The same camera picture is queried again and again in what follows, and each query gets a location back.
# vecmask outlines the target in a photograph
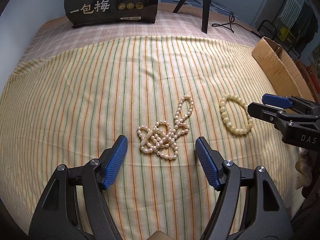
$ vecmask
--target cable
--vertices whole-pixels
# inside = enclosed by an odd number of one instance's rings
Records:
[[[262,38],[262,36],[260,34],[254,32],[254,31],[248,30],[247,28],[243,27],[242,25],[240,25],[238,23],[235,23],[234,21],[236,19],[235,19],[235,16],[234,16],[233,12],[229,12],[229,11],[223,9],[223,8],[220,8],[220,7],[216,6],[216,5],[214,5],[212,3],[212,0],[210,0],[210,4],[211,4],[211,6],[217,8],[219,10],[225,11],[225,12],[227,12],[229,14],[229,22],[228,23],[223,23],[223,24],[213,23],[211,25],[212,27],[223,27],[223,28],[226,28],[228,30],[231,30],[232,33],[235,33],[234,30],[232,29],[232,25],[235,24],[235,25],[238,25],[238,26],[244,28],[245,30],[251,32],[252,34],[256,35],[257,37]]]

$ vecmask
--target black bag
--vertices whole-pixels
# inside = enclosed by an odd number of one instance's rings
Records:
[[[64,0],[74,27],[121,20],[155,23],[158,0]]]

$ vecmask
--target round gold badge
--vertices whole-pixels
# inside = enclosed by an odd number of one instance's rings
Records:
[[[136,8],[137,9],[142,9],[143,8],[143,3],[142,2],[137,2],[136,3]]]
[[[120,3],[119,5],[118,5],[118,9],[119,10],[123,10],[125,8],[125,4],[124,3]]]
[[[133,8],[134,8],[134,3],[133,3],[133,2],[129,2],[129,3],[127,4],[127,8],[128,8],[129,10],[133,9]]]

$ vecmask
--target striped cloth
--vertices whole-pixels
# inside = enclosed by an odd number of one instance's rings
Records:
[[[286,207],[295,212],[302,196],[294,190],[294,147],[282,143],[269,123],[254,120],[252,131],[237,137],[220,117],[219,100],[226,92],[247,103],[275,93],[251,51],[206,38],[143,36],[19,63],[0,101],[0,197],[12,217],[27,232],[56,166],[83,165],[120,134],[128,138],[128,152],[105,196],[124,239],[143,240],[156,230],[174,239],[200,238],[217,193],[194,155],[199,136],[241,167],[265,166]],[[190,132],[177,140],[179,158],[141,153],[137,127],[160,119],[173,123],[184,94],[193,97],[195,108]],[[244,111],[234,103],[227,108],[231,122],[244,126]],[[239,228],[244,198],[243,189],[233,231]],[[81,197],[79,205],[90,232]]]

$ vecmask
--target screw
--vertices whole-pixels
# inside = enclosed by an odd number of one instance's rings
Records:
[[[90,164],[91,164],[92,166],[96,166],[96,165],[99,164],[99,160],[98,160],[98,159],[92,159],[92,160],[90,161]]]
[[[263,167],[263,166],[258,166],[258,171],[260,171],[260,172],[265,172],[265,171],[266,171],[266,168]]]
[[[224,161],[224,164],[225,164],[226,166],[232,166],[232,165],[233,165],[233,161],[232,161],[232,160],[225,160],[225,161]]]
[[[60,165],[57,167],[57,170],[58,170],[58,171],[63,171],[65,168],[66,168],[66,166],[65,166],[64,164],[60,164]]]

